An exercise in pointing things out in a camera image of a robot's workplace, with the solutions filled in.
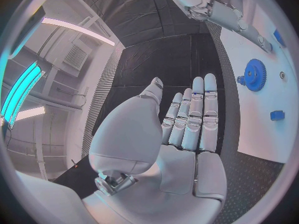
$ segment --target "fluorescent light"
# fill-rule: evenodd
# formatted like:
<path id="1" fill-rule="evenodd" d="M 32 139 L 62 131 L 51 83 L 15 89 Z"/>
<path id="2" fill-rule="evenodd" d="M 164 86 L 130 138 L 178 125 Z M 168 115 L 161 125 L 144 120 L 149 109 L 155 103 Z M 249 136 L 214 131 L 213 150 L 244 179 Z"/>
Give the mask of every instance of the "fluorescent light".
<path id="1" fill-rule="evenodd" d="M 68 23 L 68 22 L 65 22 L 65 21 L 60 21 L 60 20 L 45 17 L 41 23 L 52 24 L 52 25 L 57 25 L 57 26 L 63 26 L 63 27 L 66 27 L 66 28 L 70 28 L 72 30 L 82 32 L 86 35 L 89 35 L 89 36 L 97 38 L 101 41 L 104 41 L 104 42 L 108 43 L 109 45 L 112 45 L 112 46 L 115 45 L 115 43 L 113 41 L 111 41 L 111 40 L 109 40 L 109 39 L 107 39 L 103 36 L 100 36 L 99 34 L 96 34 L 93 31 L 87 30 L 83 27 L 80 27 L 80 26 L 77 26 L 77 25 L 74 25 L 74 24 L 71 24 L 71 23 Z"/>
<path id="2" fill-rule="evenodd" d="M 44 107 L 38 107 L 38 108 L 26 110 L 26 111 L 21 111 L 17 114 L 17 117 L 15 120 L 17 121 L 20 119 L 29 118 L 29 117 L 33 117 L 33 116 L 44 114 L 44 113 L 45 113 Z"/>
<path id="3" fill-rule="evenodd" d="M 1 110 L 1 115 L 9 123 L 10 128 L 13 128 L 16 116 L 27 95 L 43 74 L 44 72 L 37 65 L 37 62 L 34 62 L 24 71 L 10 90 Z"/>

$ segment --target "cyan light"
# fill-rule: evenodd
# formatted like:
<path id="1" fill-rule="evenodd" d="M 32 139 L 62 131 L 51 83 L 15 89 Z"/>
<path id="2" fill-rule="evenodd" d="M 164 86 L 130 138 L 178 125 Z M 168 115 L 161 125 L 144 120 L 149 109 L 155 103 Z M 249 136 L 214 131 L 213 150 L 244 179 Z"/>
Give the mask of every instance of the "cyan light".
<path id="1" fill-rule="evenodd" d="M 4 119 L 9 123 L 11 128 L 13 128 L 24 100 L 43 74 L 44 72 L 37 66 L 37 62 L 34 62 L 12 87 L 1 110 L 1 115 L 4 116 Z"/>

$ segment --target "air vent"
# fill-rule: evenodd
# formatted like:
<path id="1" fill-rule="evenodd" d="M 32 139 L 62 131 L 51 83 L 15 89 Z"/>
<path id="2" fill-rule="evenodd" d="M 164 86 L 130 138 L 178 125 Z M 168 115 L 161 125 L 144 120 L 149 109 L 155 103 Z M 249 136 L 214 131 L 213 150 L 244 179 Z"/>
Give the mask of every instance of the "air vent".
<path id="1" fill-rule="evenodd" d="M 65 56 L 64 62 L 71 65 L 77 70 L 81 70 L 88 54 L 80 49 L 78 46 L 73 45 L 69 53 Z"/>

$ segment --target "blue object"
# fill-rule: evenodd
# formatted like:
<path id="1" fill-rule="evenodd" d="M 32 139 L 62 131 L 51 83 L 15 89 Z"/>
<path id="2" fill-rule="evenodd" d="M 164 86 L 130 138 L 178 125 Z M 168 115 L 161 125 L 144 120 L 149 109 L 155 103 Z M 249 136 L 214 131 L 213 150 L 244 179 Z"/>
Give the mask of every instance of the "blue object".
<path id="1" fill-rule="evenodd" d="M 283 46 L 283 47 L 286 47 L 286 44 L 285 42 L 283 41 L 280 33 L 278 32 L 278 30 L 276 29 L 275 32 L 273 33 L 274 34 L 274 37 L 276 38 L 276 40 Z"/>
<path id="2" fill-rule="evenodd" d="M 24 71 L 10 90 L 1 110 L 1 115 L 9 123 L 10 128 L 13 128 L 20 107 L 31 89 L 43 76 L 43 73 L 37 62 L 34 62 Z"/>
<path id="3" fill-rule="evenodd" d="M 246 85 L 245 77 L 244 77 L 244 76 L 238 76 L 238 78 L 237 78 L 237 82 L 238 82 L 239 84 L 241 84 L 242 86 Z"/>
<path id="4" fill-rule="evenodd" d="M 267 79 L 267 71 L 265 65 L 257 59 L 248 62 L 245 72 L 245 84 L 251 91 L 260 91 Z"/>
<path id="5" fill-rule="evenodd" d="M 285 118 L 285 113 L 283 111 L 273 111 L 270 113 L 270 118 L 272 121 L 277 121 Z"/>

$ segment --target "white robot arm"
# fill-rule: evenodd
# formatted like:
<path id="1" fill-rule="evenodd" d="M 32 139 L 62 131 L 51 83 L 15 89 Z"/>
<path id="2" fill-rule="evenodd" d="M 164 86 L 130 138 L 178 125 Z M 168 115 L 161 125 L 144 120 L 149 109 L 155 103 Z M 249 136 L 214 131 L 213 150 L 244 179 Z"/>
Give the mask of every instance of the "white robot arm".
<path id="1" fill-rule="evenodd" d="M 89 161 L 99 173 L 99 190 L 113 195 L 136 181 L 130 175 L 147 171 L 156 161 L 162 143 L 158 119 L 163 83 L 154 78 L 140 95 L 116 107 L 98 128 L 90 146 Z"/>
<path id="2" fill-rule="evenodd" d="M 189 17 L 208 20 L 228 30 L 235 31 L 266 52 L 272 45 L 257 29 L 243 19 L 243 0 L 173 0 Z"/>

